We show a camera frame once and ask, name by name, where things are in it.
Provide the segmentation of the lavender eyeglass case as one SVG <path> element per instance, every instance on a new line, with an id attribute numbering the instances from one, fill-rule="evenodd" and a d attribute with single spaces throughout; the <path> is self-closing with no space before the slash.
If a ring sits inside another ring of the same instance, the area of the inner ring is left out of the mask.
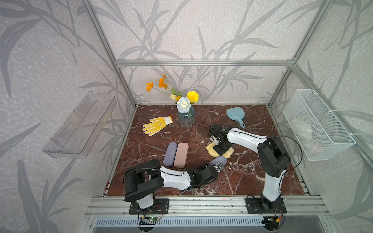
<path id="1" fill-rule="evenodd" d="M 163 160 L 163 164 L 166 167 L 172 167 L 174 165 L 178 144 L 170 142 Z"/>
<path id="2" fill-rule="evenodd" d="M 215 165 L 218 165 L 220 163 L 222 163 L 224 166 L 227 164 L 227 159 L 224 156 L 222 156 L 222 155 L 214 158 L 208 164 L 210 166 L 215 166 Z"/>

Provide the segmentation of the yellow microfiber cloth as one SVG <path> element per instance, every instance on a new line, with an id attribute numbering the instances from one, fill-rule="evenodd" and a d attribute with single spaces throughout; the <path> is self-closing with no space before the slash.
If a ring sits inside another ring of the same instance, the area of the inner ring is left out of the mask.
<path id="1" fill-rule="evenodd" d="M 216 158 L 216 157 L 219 157 L 219 154 L 214 149 L 215 145 L 216 144 L 214 142 L 211 142 L 209 145 L 206 146 L 206 149 L 208 150 L 209 155 Z M 234 149 L 230 147 L 222 156 L 228 159 L 233 153 L 234 153 Z"/>

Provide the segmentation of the pink eyeglass case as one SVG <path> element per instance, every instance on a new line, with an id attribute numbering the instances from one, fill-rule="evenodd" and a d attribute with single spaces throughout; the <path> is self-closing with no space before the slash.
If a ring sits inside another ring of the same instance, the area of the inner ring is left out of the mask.
<path id="1" fill-rule="evenodd" d="M 174 159 L 174 164 L 173 164 L 176 168 L 184 168 L 186 166 L 187 153 L 188 153 L 188 144 L 183 143 L 183 142 L 178 143 L 176 155 Z"/>

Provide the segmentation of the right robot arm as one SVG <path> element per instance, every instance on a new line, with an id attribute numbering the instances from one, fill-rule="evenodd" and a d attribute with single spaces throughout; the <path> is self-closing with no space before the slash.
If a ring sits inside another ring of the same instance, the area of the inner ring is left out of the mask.
<path id="1" fill-rule="evenodd" d="M 234 144 L 257 153 L 265 172 L 261 199 L 269 203 L 279 199 L 283 176 L 290 163 L 290 157 L 279 137 L 258 136 L 230 126 L 223 128 L 217 124 L 210 127 L 209 137 L 215 143 L 213 149 L 218 155 L 223 155 Z"/>

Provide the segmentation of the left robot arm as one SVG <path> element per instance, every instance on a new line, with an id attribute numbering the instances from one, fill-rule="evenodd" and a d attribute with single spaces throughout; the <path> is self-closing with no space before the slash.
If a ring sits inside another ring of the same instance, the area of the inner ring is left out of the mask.
<path id="1" fill-rule="evenodd" d="M 157 159 L 129 168 L 123 177 L 124 200 L 137 203 L 140 209 L 155 206 L 153 193 L 162 187 L 190 190 L 201 188 L 218 179 L 224 164 L 209 163 L 197 170 L 176 171 L 160 165 Z"/>

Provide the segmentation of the teal hand mirror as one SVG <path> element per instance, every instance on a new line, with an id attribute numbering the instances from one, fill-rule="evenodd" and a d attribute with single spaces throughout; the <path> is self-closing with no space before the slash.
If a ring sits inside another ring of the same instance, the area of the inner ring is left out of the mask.
<path id="1" fill-rule="evenodd" d="M 240 107 L 229 108 L 226 110 L 226 115 L 231 120 L 237 121 L 241 128 L 246 127 L 246 125 L 243 122 L 243 119 L 245 118 L 245 112 L 242 108 Z"/>

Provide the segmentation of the glass vase with flowers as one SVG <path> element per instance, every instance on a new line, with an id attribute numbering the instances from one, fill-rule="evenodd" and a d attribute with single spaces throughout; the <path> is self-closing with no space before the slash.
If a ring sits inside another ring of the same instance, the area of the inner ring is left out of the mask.
<path id="1" fill-rule="evenodd" d="M 158 81 L 158 87 L 155 87 L 152 81 L 146 83 L 146 90 L 150 92 L 152 89 L 158 90 L 170 97 L 176 104 L 179 122 L 184 127 L 192 126 L 195 122 L 195 110 L 193 104 L 199 100 L 199 94 L 196 91 L 189 91 L 183 95 L 182 92 L 177 91 L 172 85 L 167 82 L 165 74 Z"/>

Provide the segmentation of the yellow work glove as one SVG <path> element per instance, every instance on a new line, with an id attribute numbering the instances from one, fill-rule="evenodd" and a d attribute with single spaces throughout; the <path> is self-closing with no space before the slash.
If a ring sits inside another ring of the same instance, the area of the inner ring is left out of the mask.
<path id="1" fill-rule="evenodd" d="M 150 119 L 150 123 L 143 125 L 142 130 L 146 135 L 153 136 L 164 129 L 167 125 L 172 123 L 173 119 L 171 118 L 171 116 L 152 118 Z"/>

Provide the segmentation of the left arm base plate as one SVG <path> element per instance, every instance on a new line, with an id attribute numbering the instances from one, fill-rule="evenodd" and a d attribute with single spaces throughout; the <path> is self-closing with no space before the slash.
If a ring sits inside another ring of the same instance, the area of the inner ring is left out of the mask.
<path id="1" fill-rule="evenodd" d="M 168 214 L 170 199 L 155 198 L 153 204 L 147 208 L 141 208 L 139 203 L 132 201 L 130 204 L 130 215 Z"/>

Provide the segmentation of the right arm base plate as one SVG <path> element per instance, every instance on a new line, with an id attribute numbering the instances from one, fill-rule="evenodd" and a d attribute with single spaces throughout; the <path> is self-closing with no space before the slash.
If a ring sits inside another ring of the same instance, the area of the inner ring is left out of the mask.
<path id="1" fill-rule="evenodd" d="M 274 202 L 265 198 L 254 198 L 249 196 L 245 199 L 246 209 L 249 214 L 286 214 L 287 210 L 282 196 Z"/>

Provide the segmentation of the aluminium mounting rail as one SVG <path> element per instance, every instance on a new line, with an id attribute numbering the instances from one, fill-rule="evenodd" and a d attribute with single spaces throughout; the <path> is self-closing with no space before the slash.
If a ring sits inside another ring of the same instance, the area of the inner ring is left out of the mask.
<path id="1" fill-rule="evenodd" d="M 284 195 L 286 216 L 329 216 L 321 196 Z M 165 216 L 248 216 L 245 196 L 168 196 Z M 131 204 L 124 197 L 93 198 L 84 217 L 125 217 Z"/>

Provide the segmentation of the clear acrylic wall shelf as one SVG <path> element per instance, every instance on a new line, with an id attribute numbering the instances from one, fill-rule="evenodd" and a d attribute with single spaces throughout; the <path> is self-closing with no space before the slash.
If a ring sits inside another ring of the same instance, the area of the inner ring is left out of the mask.
<path id="1" fill-rule="evenodd" d="M 115 96 L 89 91 L 42 151 L 52 158 L 85 159 L 116 105 Z"/>

